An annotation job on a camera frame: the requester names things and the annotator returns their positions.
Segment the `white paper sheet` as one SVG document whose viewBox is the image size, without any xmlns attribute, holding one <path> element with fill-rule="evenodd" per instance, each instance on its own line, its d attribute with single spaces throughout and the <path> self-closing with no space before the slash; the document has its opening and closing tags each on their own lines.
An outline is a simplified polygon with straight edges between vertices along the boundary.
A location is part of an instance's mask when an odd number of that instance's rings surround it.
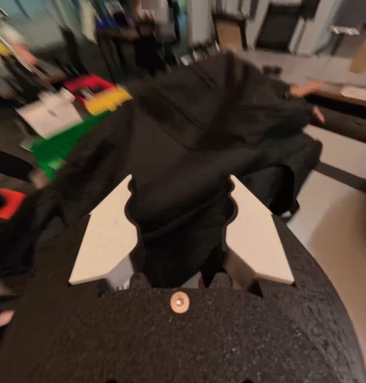
<svg viewBox="0 0 366 383">
<path fill-rule="evenodd" d="M 43 139 L 49 139 L 83 121 L 74 106 L 75 96 L 65 88 L 42 92 L 39 99 L 16 109 L 18 115 Z"/>
</svg>

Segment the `orange-red object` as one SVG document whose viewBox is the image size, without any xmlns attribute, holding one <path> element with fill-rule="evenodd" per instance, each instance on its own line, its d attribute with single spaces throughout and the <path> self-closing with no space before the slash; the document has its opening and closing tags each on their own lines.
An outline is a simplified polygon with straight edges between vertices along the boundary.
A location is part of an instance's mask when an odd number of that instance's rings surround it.
<svg viewBox="0 0 366 383">
<path fill-rule="evenodd" d="M 0 221 L 10 220 L 19 210 L 27 195 L 9 189 L 0 189 Z"/>
</svg>

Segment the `yellow box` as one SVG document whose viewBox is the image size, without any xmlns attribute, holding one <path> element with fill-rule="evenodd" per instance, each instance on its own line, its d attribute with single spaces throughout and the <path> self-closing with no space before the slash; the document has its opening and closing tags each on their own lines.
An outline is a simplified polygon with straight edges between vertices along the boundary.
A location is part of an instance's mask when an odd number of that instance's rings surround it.
<svg viewBox="0 0 366 383">
<path fill-rule="evenodd" d="M 97 116 L 105 112 L 114 112 L 130 100 L 133 100 L 133 97 L 125 88 L 115 86 L 87 98 L 84 107 L 91 115 Z"/>
</svg>

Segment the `brown wooden table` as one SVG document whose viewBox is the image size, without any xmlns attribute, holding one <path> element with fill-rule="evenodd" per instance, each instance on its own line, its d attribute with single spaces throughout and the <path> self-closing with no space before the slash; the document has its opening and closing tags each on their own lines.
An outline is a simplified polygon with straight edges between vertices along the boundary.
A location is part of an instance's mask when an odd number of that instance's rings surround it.
<svg viewBox="0 0 366 383">
<path fill-rule="evenodd" d="M 352 105 L 366 107 L 366 100 L 360 100 L 352 97 L 346 97 L 341 94 L 343 84 L 325 83 L 323 86 L 309 94 L 309 96 L 327 98 L 337 102 L 349 103 Z"/>
</svg>

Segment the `green box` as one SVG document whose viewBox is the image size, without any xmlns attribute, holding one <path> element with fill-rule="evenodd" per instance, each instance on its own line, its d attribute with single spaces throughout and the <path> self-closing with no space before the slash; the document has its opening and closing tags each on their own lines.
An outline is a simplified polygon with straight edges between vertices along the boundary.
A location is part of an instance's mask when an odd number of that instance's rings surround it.
<svg viewBox="0 0 366 383">
<path fill-rule="evenodd" d="M 82 122 L 55 134 L 47 139 L 32 141 L 30 151 L 38 167 L 53 181 L 77 143 L 112 112 L 106 111 L 97 116 L 88 116 Z"/>
</svg>

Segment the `black chair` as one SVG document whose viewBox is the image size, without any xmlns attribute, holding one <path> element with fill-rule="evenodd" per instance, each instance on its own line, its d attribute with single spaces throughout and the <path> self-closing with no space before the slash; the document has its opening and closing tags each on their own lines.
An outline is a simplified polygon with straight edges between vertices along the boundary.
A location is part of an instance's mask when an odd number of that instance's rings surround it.
<svg viewBox="0 0 366 383">
<path fill-rule="evenodd" d="M 295 52 L 299 29 L 304 26 L 305 1 L 268 1 L 255 39 L 255 49 Z"/>
</svg>

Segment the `cardboard box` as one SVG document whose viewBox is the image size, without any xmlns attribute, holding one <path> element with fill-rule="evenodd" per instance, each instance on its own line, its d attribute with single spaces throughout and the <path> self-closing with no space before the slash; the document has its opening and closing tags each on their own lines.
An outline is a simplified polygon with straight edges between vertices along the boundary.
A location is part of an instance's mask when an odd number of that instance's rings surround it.
<svg viewBox="0 0 366 383">
<path fill-rule="evenodd" d="M 354 74 L 366 74 L 366 40 L 354 57 L 349 71 Z"/>
</svg>

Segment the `red box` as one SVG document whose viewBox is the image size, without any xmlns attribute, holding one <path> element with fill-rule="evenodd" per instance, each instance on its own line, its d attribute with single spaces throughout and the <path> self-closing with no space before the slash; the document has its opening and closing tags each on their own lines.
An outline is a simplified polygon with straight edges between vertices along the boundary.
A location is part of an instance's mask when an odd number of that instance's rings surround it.
<svg viewBox="0 0 366 383">
<path fill-rule="evenodd" d="M 67 89 L 80 104 L 85 104 L 86 100 L 102 93 L 106 90 L 116 88 L 115 84 L 104 80 L 103 78 L 95 75 L 88 74 L 79 76 L 75 79 L 68 80 L 63 83 Z"/>
</svg>

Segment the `black backpack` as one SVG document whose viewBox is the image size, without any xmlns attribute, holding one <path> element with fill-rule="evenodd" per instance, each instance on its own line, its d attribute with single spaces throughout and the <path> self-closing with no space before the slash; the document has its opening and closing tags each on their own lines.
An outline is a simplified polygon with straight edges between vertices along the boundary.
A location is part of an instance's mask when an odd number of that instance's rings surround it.
<svg viewBox="0 0 366 383">
<path fill-rule="evenodd" d="M 35 228 L 70 227 L 127 176 L 130 217 L 153 287 L 183 284 L 220 251 L 236 176 L 273 214 L 291 210 L 322 144 L 304 133 L 312 107 L 289 84 L 225 52 L 161 76 L 76 145 L 40 192 Z"/>
</svg>

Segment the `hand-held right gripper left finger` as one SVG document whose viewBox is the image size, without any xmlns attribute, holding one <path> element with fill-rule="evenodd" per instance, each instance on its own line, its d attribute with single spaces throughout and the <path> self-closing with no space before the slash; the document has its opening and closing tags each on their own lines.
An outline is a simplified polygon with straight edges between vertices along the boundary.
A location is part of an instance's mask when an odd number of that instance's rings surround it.
<svg viewBox="0 0 366 383">
<path fill-rule="evenodd" d="M 134 273 L 130 254 L 138 244 L 138 229 L 126 210 L 131 181 L 132 175 L 127 175 L 90 212 L 70 285 L 104 280 L 115 291 L 129 287 Z"/>
</svg>

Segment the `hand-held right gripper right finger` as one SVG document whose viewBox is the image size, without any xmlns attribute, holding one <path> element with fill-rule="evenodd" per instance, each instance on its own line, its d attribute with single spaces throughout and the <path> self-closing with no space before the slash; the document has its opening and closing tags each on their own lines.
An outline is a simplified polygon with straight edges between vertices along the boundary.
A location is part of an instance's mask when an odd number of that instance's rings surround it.
<svg viewBox="0 0 366 383">
<path fill-rule="evenodd" d="M 234 175 L 228 197 L 234 213 L 223 230 L 224 269 L 240 289 L 258 279 L 295 282 L 271 211 Z"/>
</svg>

